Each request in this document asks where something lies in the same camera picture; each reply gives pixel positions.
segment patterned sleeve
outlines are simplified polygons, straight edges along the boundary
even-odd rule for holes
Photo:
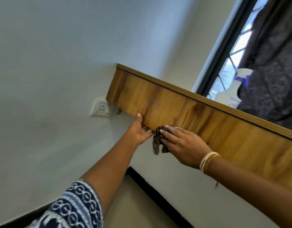
[[[102,228],[100,199],[86,181],[75,181],[31,228]]]

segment gray curtain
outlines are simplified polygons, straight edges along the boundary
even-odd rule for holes
[[[292,0],[269,0],[239,68],[253,69],[238,109],[292,130]]]

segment wooden shelf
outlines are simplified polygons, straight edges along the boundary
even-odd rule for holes
[[[152,130],[176,125],[199,133],[211,149],[292,187],[292,131],[118,64],[106,99]]]

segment electrical outlet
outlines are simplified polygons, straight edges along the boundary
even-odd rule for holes
[[[91,116],[109,116],[111,103],[104,98],[96,98],[91,110]]]

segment forearm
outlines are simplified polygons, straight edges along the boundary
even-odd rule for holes
[[[93,165],[82,179],[89,182],[98,193],[106,217],[137,144],[125,134],[114,147]]]
[[[292,227],[292,189],[217,157],[207,174],[252,204],[280,227]]]

